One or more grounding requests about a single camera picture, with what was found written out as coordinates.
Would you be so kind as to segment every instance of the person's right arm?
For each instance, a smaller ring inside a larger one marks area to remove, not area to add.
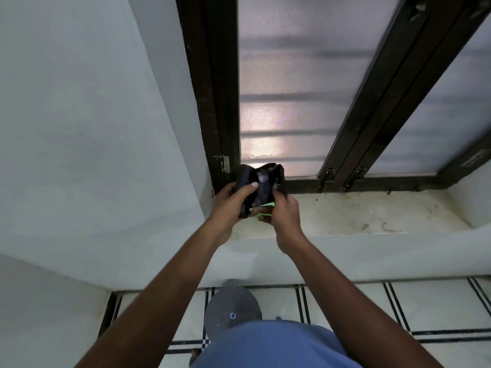
[[[278,247],[295,263],[348,356],[365,368],[442,368],[310,243],[295,198],[278,191],[274,198],[273,216],[260,220],[273,225]]]

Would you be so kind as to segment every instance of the person's left hand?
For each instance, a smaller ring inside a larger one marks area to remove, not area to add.
[[[242,204],[246,197],[257,189],[257,182],[242,187],[239,191],[233,192],[235,182],[226,185],[213,200],[213,209],[208,217],[207,222],[216,230],[218,239],[217,246],[224,244],[229,240],[232,234],[232,228],[242,218],[239,218]],[[249,217],[257,213],[270,213],[271,207],[258,207],[253,209]]]

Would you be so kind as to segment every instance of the black pouch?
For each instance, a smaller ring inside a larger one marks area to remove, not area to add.
[[[278,191],[284,193],[283,181],[285,180],[283,166],[281,164],[269,163],[257,169],[241,164],[239,167],[239,178],[235,183],[235,191],[240,190],[243,186],[257,182],[257,190],[250,194],[241,207],[239,217],[249,216],[250,210],[274,202],[273,186],[277,185]]]

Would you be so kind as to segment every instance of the blue shirt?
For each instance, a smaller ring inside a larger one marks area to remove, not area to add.
[[[361,368],[326,328],[286,320],[250,321],[206,348],[192,368]]]

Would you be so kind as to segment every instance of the frosted glass pane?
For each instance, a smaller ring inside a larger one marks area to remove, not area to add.
[[[488,17],[368,174],[436,173],[491,129]]]
[[[242,163],[315,176],[399,0],[239,0]]]

